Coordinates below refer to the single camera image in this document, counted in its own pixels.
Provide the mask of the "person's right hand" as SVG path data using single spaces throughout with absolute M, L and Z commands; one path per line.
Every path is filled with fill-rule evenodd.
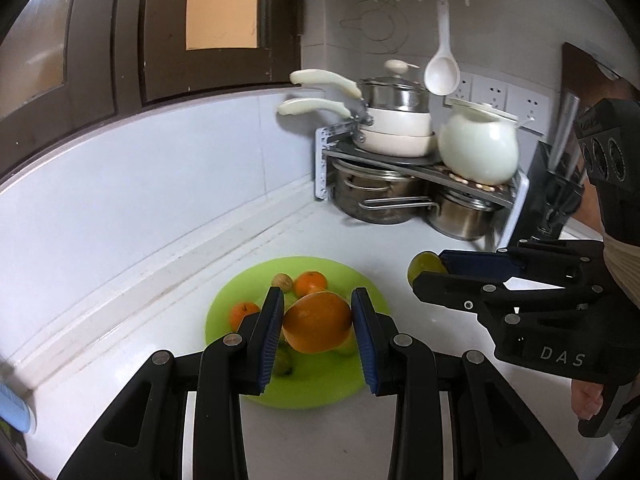
M 603 386 L 573 379 L 570 383 L 570 406 L 580 420 L 590 420 L 603 406 Z

